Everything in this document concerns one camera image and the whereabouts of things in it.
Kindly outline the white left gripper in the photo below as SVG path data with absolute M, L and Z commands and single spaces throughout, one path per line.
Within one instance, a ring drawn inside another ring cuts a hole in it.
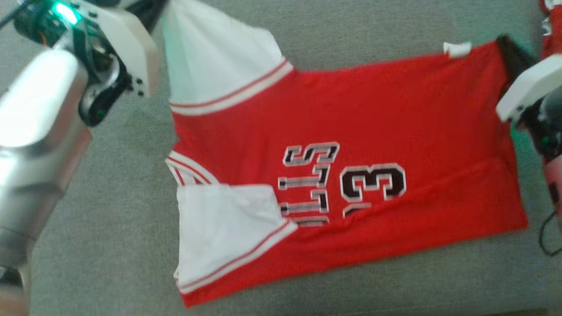
M 12 12 L 20 35 L 70 51 L 86 67 L 89 82 L 79 115 L 99 125 L 126 91 L 152 96 L 159 76 L 153 32 L 169 0 L 21 0 Z

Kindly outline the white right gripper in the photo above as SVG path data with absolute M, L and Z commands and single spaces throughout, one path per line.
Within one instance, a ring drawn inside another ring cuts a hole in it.
M 504 86 L 510 86 L 496 106 L 498 117 L 525 128 L 544 159 L 560 156 L 561 130 L 548 122 L 540 108 L 544 98 L 561 86 L 561 55 L 537 63 L 535 56 L 508 35 L 498 36 L 496 44 L 507 75 Z

